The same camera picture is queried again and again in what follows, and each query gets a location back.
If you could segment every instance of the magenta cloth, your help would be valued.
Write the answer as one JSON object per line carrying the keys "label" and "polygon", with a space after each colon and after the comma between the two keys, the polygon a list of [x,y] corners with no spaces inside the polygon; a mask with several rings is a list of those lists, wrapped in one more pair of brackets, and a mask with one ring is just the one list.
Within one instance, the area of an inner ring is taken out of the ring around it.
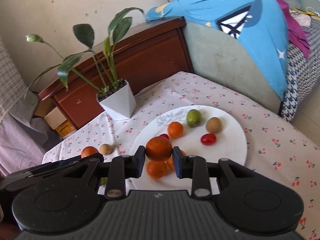
{"label": "magenta cloth", "polygon": [[279,3],[287,21],[289,30],[289,41],[291,41],[295,46],[301,49],[305,58],[308,60],[309,43],[305,33],[303,32],[299,23],[290,15],[289,4],[283,0],[277,0],[277,2]]}

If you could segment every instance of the plate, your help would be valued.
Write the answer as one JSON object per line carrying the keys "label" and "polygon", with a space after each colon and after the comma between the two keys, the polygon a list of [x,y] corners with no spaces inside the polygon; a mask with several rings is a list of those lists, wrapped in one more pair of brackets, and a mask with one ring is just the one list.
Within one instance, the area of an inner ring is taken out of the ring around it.
{"label": "plate", "polygon": [[[198,127],[190,128],[187,125],[187,113],[191,109],[197,109],[202,116],[201,124]],[[222,122],[223,130],[217,133],[217,142],[211,146],[205,146],[200,142],[200,138],[208,133],[205,129],[207,121],[211,117],[218,117]],[[134,155],[140,145],[145,146],[147,142],[160,134],[167,133],[170,123],[177,121],[184,126],[182,137],[170,138],[172,146],[179,148],[187,155],[198,155],[204,157],[207,162],[216,163],[220,158],[228,158],[236,163],[244,165],[247,157],[247,141],[240,124],[230,114],[212,106],[183,106],[162,114],[148,124],[137,136],[131,149]],[[172,171],[160,179],[152,179],[143,167],[142,175],[139,179],[132,179],[132,182],[139,190],[188,190],[191,192],[191,179],[178,179]],[[218,194],[219,189],[215,178],[210,178],[213,194]]]}

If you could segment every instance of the red tomato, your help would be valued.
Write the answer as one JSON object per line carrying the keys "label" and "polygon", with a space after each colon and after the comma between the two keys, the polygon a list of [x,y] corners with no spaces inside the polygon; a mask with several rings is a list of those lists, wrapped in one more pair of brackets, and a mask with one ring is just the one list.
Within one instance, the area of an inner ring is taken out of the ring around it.
{"label": "red tomato", "polygon": [[207,133],[201,137],[200,141],[203,145],[212,145],[217,141],[217,137],[215,134]]}
{"label": "red tomato", "polygon": [[164,137],[164,138],[167,138],[169,140],[169,135],[167,135],[166,133],[160,134],[159,137]]}

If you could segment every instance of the soil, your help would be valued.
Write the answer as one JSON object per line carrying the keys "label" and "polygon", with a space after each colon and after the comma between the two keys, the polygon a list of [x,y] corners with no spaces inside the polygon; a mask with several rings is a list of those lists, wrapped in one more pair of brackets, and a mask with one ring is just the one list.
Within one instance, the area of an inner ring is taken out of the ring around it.
{"label": "soil", "polygon": [[[120,79],[120,80],[119,80],[119,90],[120,90],[121,88],[123,88],[124,86],[126,86],[126,85],[127,85],[127,83],[125,82],[124,79]],[[104,94],[104,95],[98,94],[98,101],[99,101],[99,102],[101,102],[102,100],[106,99],[107,97],[109,97],[109,96],[113,95],[115,92],[117,92],[117,91],[114,89],[113,86],[110,86],[110,88],[111,88],[111,89],[108,91],[108,93],[106,93],[106,94]]]}

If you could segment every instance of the wall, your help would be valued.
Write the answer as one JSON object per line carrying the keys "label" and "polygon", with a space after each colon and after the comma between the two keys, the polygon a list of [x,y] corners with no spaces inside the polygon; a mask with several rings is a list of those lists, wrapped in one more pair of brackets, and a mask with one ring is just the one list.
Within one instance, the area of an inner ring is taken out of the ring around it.
{"label": "wall", "polygon": [[[25,35],[37,33],[63,56],[84,50],[73,35],[72,26],[89,23],[95,30],[95,43],[107,36],[114,15],[127,7],[148,11],[165,0],[0,0],[0,35],[27,85],[60,58],[46,45],[28,43]],[[132,12],[133,25],[144,21],[142,14]],[[56,71],[47,73],[37,84],[41,91]]]}

